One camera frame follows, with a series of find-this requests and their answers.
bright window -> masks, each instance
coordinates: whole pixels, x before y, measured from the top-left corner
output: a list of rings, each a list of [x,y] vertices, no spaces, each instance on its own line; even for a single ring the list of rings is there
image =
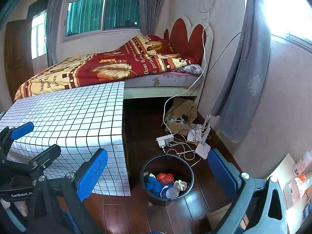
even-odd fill
[[[66,37],[111,29],[140,29],[138,0],[67,0]]]
[[[32,58],[46,54],[46,10],[32,19]]]
[[[265,0],[271,34],[312,41],[312,8],[307,0]]]

plug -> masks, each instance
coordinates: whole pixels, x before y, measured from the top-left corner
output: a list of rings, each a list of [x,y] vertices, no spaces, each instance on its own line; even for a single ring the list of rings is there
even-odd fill
[[[160,148],[169,146],[169,142],[173,142],[174,136],[172,134],[156,138],[156,142]]]

black cable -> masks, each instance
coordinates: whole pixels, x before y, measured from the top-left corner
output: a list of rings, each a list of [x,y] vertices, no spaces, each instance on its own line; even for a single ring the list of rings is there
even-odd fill
[[[227,49],[227,47],[231,44],[231,42],[239,35],[241,34],[241,32],[237,33],[233,39],[231,39],[231,41],[227,44],[227,46],[225,47],[225,49],[222,51],[222,53],[220,54],[219,58],[216,60],[216,62],[214,63],[214,65],[216,65],[216,63],[218,62],[218,60],[220,59],[221,55],[224,53],[224,51]],[[198,86],[193,90],[193,92],[188,96],[190,97],[196,90],[197,88],[201,85],[201,83],[205,80],[205,78],[207,77],[207,75],[209,74],[209,72],[213,69],[214,65],[211,67],[211,69],[207,72],[207,74],[202,78],[202,80],[200,81],[200,83],[198,84]],[[174,108],[173,110],[171,110],[168,114],[172,113],[175,109],[177,109],[180,105],[178,105],[176,108]]]

door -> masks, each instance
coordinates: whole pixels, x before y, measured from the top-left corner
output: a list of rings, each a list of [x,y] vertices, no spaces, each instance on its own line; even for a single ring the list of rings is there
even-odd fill
[[[31,50],[32,22],[7,23],[4,39],[4,68],[12,101],[21,84],[34,76]]]

brown box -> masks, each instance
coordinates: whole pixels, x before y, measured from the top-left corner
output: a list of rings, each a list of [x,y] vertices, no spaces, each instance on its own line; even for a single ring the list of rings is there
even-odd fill
[[[188,116],[188,121],[185,124],[171,121],[172,118],[181,117],[183,114]],[[165,122],[172,133],[187,135],[190,129],[190,124],[197,117],[197,105],[193,105],[193,101],[175,97],[172,107],[168,110],[165,116]]]

